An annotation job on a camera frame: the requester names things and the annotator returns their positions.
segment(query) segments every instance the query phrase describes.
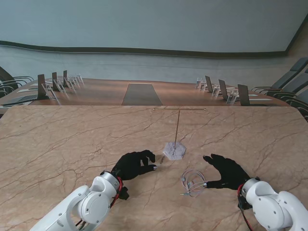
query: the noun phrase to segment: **gold rod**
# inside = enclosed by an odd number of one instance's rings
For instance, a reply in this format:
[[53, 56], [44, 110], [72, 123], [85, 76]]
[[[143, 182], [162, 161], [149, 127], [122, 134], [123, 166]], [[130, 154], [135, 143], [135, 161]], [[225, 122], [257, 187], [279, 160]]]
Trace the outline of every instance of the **gold rod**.
[[192, 109], [189, 109], [189, 108], [153, 108], [154, 111], [176, 111], [176, 110], [179, 110], [179, 111], [206, 111], [206, 108], [192, 108]]
[[175, 141], [174, 141], [174, 149], [176, 148], [177, 145], [177, 137], [178, 137], [178, 128], [179, 128], [179, 121], [180, 121], [180, 110], [178, 113], [178, 123], [177, 123], [177, 130], [175, 131]]

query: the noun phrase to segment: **dark wall trim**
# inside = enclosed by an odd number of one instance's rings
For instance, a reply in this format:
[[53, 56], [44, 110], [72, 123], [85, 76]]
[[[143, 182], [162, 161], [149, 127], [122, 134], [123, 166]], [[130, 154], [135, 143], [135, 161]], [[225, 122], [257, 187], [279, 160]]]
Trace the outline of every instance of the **dark wall trim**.
[[1, 41], [2, 46], [25, 48], [37, 51], [71, 52], [71, 53], [134, 53], [134, 54], [157, 54], [193, 56], [206, 58], [256, 58], [256, 57], [277, 57], [287, 55], [286, 51], [271, 52], [202, 52], [202, 51], [176, 51], [145, 48], [118, 48], [118, 47], [45, 47], [28, 45], [17, 42]]

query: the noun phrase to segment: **red cable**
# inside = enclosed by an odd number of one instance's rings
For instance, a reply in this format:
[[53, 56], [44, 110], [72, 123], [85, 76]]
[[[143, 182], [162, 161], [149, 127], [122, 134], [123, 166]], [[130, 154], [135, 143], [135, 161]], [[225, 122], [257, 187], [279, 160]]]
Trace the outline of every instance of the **red cable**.
[[118, 193], [115, 195], [114, 200], [112, 201], [112, 203], [110, 204], [110, 207], [112, 207], [115, 204], [115, 201], [119, 198], [120, 196], [120, 192], [122, 191], [123, 188], [123, 181], [120, 177], [117, 177], [118, 181], [120, 182], [120, 187], [119, 187], [119, 191]]
[[243, 217], [244, 217], [244, 220], [245, 220], [246, 224], [248, 225], [249, 229], [250, 229], [250, 230], [253, 230], [252, 227], [251, 227], [251, 225], [250, 225], [250, 223], [249, 223], [249, 221], [248, 221], [247, 218], [245, 217], [245, 214], [244, 214], [244, 211], [243, 211], [243, 208], [242, 208], [242, 204], [241, 204], [241, 202], [240, 202], [241, 189], [242, 189], [243, 186], [244, 186], [244, 184], [241, 184], [241, 185], [238, 187], [238, 189], [237, 189], [237, 198], [238, 198], [238, 200], [239, 200], [240, 210], [241, 210], [241, 212], [242, 212], [242, 215], [243, 215]]

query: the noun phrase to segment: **vertical metal pole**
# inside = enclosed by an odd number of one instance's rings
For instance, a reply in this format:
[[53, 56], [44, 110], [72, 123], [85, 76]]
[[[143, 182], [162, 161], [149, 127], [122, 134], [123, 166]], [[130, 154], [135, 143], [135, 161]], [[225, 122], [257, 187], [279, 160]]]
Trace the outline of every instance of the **vertical metal pole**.
[[180, 112], [181, 112], [181, 110], [179, 110], [179, 113], [178, 113], [178, 123], [177, 123], [177, 130], [175, 132], [174, 149], [176, 149], [176, 146], [177, 146], [177, 137], [178, 137], [178, 128], [179, 128], [179, 121], [180, 121]]

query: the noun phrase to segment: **black glove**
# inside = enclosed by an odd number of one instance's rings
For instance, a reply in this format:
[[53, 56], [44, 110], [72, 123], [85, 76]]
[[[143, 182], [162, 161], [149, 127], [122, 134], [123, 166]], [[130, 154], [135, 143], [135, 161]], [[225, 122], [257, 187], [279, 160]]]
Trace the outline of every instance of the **black glove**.
[[204, 155], [203, 159], [213, 165], [221, 175], [221, 180], [207, 182], [208, 188], [237, 190], [241, 184], [250, 179], [248, 174], [234, 160], [216, 154], [211, 154], [211, 157]]
[[119, 176], [122, 180], [131, 180], [138, 175], [154, 171], [156, 165], [149, 165], [148, 158], [155, 163], [155, 155], [149, 150], [127, 153], [119, 159], [111, 173]]

